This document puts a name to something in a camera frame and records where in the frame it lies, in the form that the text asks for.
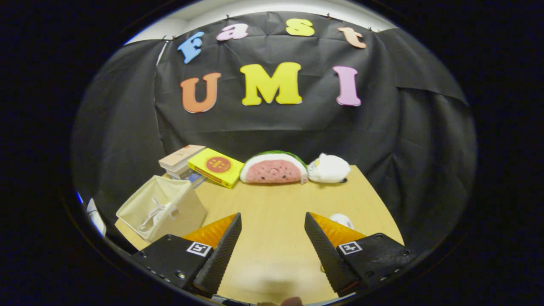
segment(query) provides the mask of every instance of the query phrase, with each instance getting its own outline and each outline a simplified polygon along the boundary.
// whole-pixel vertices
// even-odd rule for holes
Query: watermelon slice
[[[308,171],[297,155],[278,150],[266,151],[245,162],[240,180],[244,183],[306,183]]]

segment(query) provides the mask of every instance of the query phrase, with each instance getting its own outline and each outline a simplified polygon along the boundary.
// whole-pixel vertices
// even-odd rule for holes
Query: foam letter
[[[248,25],[245,23],[237,23],[235,25],[230,25],[224,27],[217,35],[217,40],[229,40],[229,39],[240,39],[248,35]]]
[[[189,37],[188,40],[184,41],[177,49],[183,52],[185,56],[184,63],[190,62],[193,58],[200,54],[200,49],[196,47],[202,46],[202,40],[199,38],[204,35],[204,32],[198,32],[195,35]]]
[[[245,74],[245,98],[242,99],[242,104],[247,106],[261,104],[257,89],[268,104],[272,103],[278,90],[280,93],[276,97],[276,102],[279,104],[302,103],[296,80],[300,68],[297,63],[281,63],[270,77],[259,64],[242,66],[240,72]]]
[[[291,18],[285,22],[287,33],[293,36],[312,36],[314,29],[312,28],[312,22],[307,19]]]
[[[361,100],[357,97],[357,89],[355,88],[357,70],[345,66],[334,66],[333,69],[338,74],[340,81],[340,96],[336,98],[336,102],[348,106],[361,105]]]
[[[206,98],[202,102],[196,102],[195,98],[195,87],[199,78],[189,78],[181,82],[183,108],[189,113],[201,113],[212,108],[217,100],[217,80],[220,77],[219,72],[203,76],[202,79],[206,81]]]
[[[358,37],[363,37],[361,33],[355,32],[352,28],[338,28],[341,32],[344,32],[345,39],[354,47],[364,49],[367,47],[365,43],[359,41]]]

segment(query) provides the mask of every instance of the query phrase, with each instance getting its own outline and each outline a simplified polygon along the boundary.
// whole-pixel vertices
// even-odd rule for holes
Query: book
[[[191,157],[188,165],[192,170],[229,189],[234,187],[244,167],[244,163],[210,148]]]
[[[172,154],[163,157],[159,160],[159,165],[168,172],[170,176],[176,179],[181,179],[180,174],[184,173],[189,169],[187,162],[188,160],[201,152],[206,147],[203,145],[194,145],[190,144],[184,146],[183,148],[173,152]]]
[[[205,180],[207,180],[208,178],[203,176],[202,174],[198,173],[198,172],[195,172],[194,170],[192,169],[188,169],[187,171],[185,171],[184,173],[182,173],[181,175],[171,175],[170,173],[168,173],[168,175],[174,179],[174,180],[188,180],[191,182],[191,186],[193,189],[197,188],[200,184],[202,184]]]

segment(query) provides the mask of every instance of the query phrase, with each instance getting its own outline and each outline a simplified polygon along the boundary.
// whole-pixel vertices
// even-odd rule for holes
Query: black cloth backdrop
[[[289,35],[286,21],[291,18],[310,20],[315,34]],[[248,24],[249,35],[216,39],[235,23]],[[339,27],[361,33],[367,48],[351,46]],[[184,64],[177,48],[200,31],[205,33],[202,51]],[[245,75],[240,68],[260,64],[272,75],[283,62],[302,66],[302,103],[243,105]],[[359,107],[336,102],[336,65],[358,71]],[[196,99],[202,101],[202,77],[212,72],[221,73],[214,107],[187,112],[180,83],[199,78]],[[266,150],[290,151],[306,163],[321,152],[338,155],[359,167],[406,245],[422,255],[456,225],[471,192],[477,157],[471,110],[462,90],[417,40],[399,28],[374,33],[295,12],[247,14],[173,41],[135,42],[98,72],[75,122],[72,166],[78,192],[84,201],[95,199],[108,236],[123,240],[113,226],[115,212],[152,175],[164,173],[158,159],[187,144],[205,145],[242,162]]]

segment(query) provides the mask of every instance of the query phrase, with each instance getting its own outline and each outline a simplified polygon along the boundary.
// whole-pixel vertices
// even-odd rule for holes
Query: blue foam letter
[[[200,49],[196,47],[202,46],[202,40],[199,38],[204,35],[204,32],[198,32],[195,35],[189,37],[188,40],[184,41],[177,49],[183,52],[185,56],[184,63],[190,62],[193,58],[200,54]]]

